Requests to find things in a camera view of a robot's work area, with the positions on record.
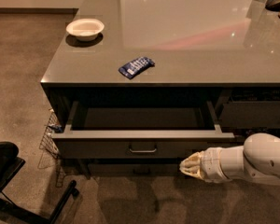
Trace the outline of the cream gripper fingers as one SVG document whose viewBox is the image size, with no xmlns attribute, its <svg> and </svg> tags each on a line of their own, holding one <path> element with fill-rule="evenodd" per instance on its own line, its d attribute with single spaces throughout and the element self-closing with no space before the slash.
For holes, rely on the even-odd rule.
<svg viewBox="0 0 280 224">
<path fill-rule="evenodd" d="M 182 174 L 188 175 L 200 180 L 204 180 L 205 173 L 201 168 L 203 152 L 195 152 L 184 159 L 179 164 L 179 170 Z"/>
</svg>

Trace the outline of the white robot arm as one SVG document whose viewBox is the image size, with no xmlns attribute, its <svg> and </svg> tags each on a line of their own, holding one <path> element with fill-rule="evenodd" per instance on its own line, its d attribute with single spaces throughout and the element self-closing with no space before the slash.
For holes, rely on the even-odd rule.
<svg viewBox="0 0 280 224">
<path fill-rule="evenodd" d="M 256 133 L 250 135 L 242 146 L 210 147 L 184 159 L 179 170 L 184 175 L 209 183 L 241 179 L 280 186 L 280 138 Z"/>
</svg>

